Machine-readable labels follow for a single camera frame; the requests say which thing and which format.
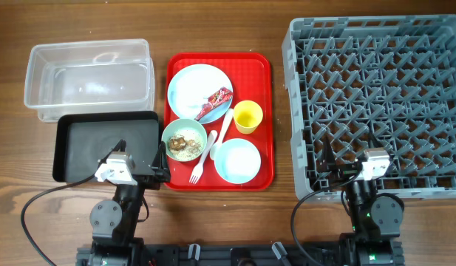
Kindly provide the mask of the red snack wrapper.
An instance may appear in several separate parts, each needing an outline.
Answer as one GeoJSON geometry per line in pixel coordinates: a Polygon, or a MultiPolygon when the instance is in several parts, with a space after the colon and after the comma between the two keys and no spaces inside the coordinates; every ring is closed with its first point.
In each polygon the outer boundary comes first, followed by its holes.
{"type": "Polygon", "coordinates": [[[202,109],[195,117],[195,120],[200,120],[201,118],[205,117],[208,113],[217,107],[221,106],[225,102],[230,101],[233,96],[234,93],[225,87],[217,90],[214,94],[208,97],[208,102],[202,105],[202,109]]]}

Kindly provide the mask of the grey dishwasher rack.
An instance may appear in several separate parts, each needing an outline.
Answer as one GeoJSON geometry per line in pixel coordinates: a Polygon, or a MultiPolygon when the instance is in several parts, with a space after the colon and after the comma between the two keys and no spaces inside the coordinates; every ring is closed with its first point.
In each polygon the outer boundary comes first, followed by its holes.
{"type": "Polygon", "coordinates": [[[456,198],[456,15],[296,18],[282,57],[297,197],[339,201],[323,139],[345,164],[374,134],[392,157],[379,191],[456,198]]]}

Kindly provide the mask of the yellow plastic cup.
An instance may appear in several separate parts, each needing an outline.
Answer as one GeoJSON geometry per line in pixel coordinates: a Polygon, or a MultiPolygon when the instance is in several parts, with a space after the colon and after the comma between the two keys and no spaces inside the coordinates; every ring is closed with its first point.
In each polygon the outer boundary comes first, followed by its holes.
{"type": "Polygon", "coordinates": [[[262,107],[252,101],[240,101],[234,107],[234,122],[236,129],[242,134],[251,134],[263,119],[262,107]]]}

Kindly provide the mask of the clear plastic bin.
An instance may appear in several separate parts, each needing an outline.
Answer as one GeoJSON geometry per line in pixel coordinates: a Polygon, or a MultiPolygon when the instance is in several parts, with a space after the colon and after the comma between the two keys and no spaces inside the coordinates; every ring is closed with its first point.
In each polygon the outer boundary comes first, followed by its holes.
{"type": "Polygon", "coordinates": [[[47,123],[70,114],[152,111],[154,78],[142,38],[39,44],[30,52],[24,105],[47,123]]]}

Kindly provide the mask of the green bowl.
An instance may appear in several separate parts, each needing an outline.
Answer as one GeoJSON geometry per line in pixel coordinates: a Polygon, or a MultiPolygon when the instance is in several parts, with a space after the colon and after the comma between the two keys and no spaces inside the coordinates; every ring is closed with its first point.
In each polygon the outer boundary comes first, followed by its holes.
{"type": "Polygon", "coordinates": [[[184,163],[202,154],[207,144],[207,133],[195,120],[176,119],[165,127],[162,141],[166,144],[167,156],[184,163]]]}

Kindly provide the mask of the red serving tray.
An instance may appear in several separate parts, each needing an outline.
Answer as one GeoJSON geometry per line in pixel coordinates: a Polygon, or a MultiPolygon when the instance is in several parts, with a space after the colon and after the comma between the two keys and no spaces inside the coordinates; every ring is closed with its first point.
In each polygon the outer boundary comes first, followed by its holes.
{"type": "MultiPolygon", "coordinates": [[[[275,154],[273,141],[271,69],[267,58],[255,52],[185,52],[174,55],[168,62],[166,77],[166,102],[164,123],[179,119],[170,109],[167,89],[171,79],[183,68],[194,64],[209,64],[221,69],[230,79],[234,88],[234,99],[230,108],[240,101],[252,100],[262,107],[263,119],[251,134],[242,134],[231,123],[224,141],[241,138],[254,144],[262,158],[259,173],[248,183],[234,185],[224,181],[215,170],[214,161],[207,159],[200,181],[189,183],[194,162],[177,162],[170,159],[171,182],[166,186],[178,191],[261,191],[273,181],[275,174],[275,154]]],[[[202,124],[206,132],[219,132],[225,115],[212,123],[202,124]]]]}

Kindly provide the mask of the large light blue plate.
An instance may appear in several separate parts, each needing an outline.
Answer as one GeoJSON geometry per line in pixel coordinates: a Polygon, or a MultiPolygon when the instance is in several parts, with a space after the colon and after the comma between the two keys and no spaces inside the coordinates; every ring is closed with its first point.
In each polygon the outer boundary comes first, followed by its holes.
{"type": "Polygon", "coordinates": [[[221,103],[201,118],[203,105],[221,88],[234,92],[229,77],[219,68],[209,64],[194,64],[181,69],[169,82],[167,100],[178,118],[195,119],[201,124],[221,118],[231,107],[234,98],[221,103]]]}

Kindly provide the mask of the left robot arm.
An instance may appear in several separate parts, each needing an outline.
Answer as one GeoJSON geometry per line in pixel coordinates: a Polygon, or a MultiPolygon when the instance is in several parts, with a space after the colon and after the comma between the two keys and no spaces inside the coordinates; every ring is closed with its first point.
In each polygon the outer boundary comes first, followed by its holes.
{"type": "Polygon", "coordinates": [[[111,200],[99,202],[90,213],[92,246],[78,251],[77,265],[151,265],[151,255],[141,238],[135,237],[140,209],[147,207],[146,189],[158,190],[171,179],[166,158],[166,144],[158,146],[150,175],[133,173],[135,162],[126,152],[126,141],[118,144],[98,161],[97,181],[116,186],[111,200]]]}

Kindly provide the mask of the white plastic fork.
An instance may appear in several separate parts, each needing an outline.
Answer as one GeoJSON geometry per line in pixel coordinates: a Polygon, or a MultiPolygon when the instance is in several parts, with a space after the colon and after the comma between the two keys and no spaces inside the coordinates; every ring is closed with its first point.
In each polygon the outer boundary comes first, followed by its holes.
{"type": "Polygon", "coordinates": [[[206,157],[208,156],[208,153],[211,150],[211,147],[213,146],[213,144],[217,138],[217,135],[218,135],[218,133],[216,130],[210,131],[205,149],[200,156],[200,160],[199,160],[198,164],[195,165],[195,167],[191,173],[191,176],[189,179],[190,184],[196,184],[200,180],[201,175],[203,174],[203,170],[204,170],[204,162],[206,160],[206,157]]]}

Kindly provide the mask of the black plastic tray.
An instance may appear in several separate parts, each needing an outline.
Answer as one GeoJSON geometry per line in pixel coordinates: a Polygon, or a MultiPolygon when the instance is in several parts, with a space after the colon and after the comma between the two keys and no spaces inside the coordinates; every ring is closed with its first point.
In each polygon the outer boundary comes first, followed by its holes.
{"type": "Polygon", "coordinates": [[[120,140],[126,141],[125,152],[135,162],[133,175],[153,175],[150,165],[160,134],[159,118],[153,111],[64,115],[57,126],[53,179],[75,183],[89,177],[120,140]]]}

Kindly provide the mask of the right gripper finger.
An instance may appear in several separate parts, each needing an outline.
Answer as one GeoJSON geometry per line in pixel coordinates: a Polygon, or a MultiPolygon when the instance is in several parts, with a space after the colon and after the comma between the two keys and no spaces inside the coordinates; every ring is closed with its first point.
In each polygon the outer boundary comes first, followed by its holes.
{"type": "Polygon", "coordinates": [[[371,151],[387,151],[372,132],[368,134],[368,149],[371,151]]]}
{"type": "Polygon", "coordinates": [[[328,137],[323,139],[323,150],[321,153],[321,169],[322,171],[333,171],[336,169],[336,158],[333,149],[330,145],[328,137]]]}

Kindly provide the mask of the small light blue bowl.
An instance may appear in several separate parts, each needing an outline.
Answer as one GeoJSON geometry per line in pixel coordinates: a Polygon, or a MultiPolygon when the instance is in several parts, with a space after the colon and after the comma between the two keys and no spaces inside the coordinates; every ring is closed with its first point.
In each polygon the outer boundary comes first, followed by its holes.
{"type": "Polygon", "coordinates": [[[227,140],[216,153],[214,166],[218,175],[234,185],[248,183],[259,173],[262,158],[250,141],[234,138],[227,140]]]}

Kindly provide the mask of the food scraps with rice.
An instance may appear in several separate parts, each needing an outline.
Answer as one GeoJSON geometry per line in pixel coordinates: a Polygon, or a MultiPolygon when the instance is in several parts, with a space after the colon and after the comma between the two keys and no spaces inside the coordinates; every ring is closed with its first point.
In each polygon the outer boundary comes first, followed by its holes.
{"type": "Polygon", "coordinates": [[[169,138],[169,151],[175,160],[190,161],[202,151],[202,135],[193,129],[180,129],[169,138]]]}

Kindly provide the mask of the white plastic spoon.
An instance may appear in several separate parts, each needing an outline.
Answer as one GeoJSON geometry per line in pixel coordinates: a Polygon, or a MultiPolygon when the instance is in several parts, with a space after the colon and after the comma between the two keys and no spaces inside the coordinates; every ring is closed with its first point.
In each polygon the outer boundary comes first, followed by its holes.
{"type": "Polygon", "coordinates": [[[220,148],[220,146],[223,143],[224,137],[225,137],[225,135],[227,133],[227,130],[228,130],[230,124],[231,124],[233,116],[234,116],[234,110],[233,109],[228,109],[227,112],[225,113],[225,117],[223,119],[222,127],[221,127],[221,130],[220,130],[219,136],[217,138],[217,141],[213,144],[213,146],[211,147],[211,150],[210,150],[210,158],[212,160],[215,160],[217,151],[218,151],[218,149],[220,148]]]}

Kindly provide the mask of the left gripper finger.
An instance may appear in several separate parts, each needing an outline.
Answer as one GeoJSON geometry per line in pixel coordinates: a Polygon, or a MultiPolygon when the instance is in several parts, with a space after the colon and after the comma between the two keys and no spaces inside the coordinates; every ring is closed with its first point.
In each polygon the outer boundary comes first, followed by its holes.
{"type": "Polygon", "coordinates": [[[157,182],[169,183],[171,181],[171,173],[166,154],[166,143],[163,141],[158,146],[157,153],[151,164],[151,169],[154,172],[153,178],[157,182]]]}
{"type": "Polygon", "coordinates": [[[125,151],[126,151],[126,141],[124,139],[120,139],[120,141],[116,144],[116,146],[111,150],[111,153],[125,152],[125,151]]]}

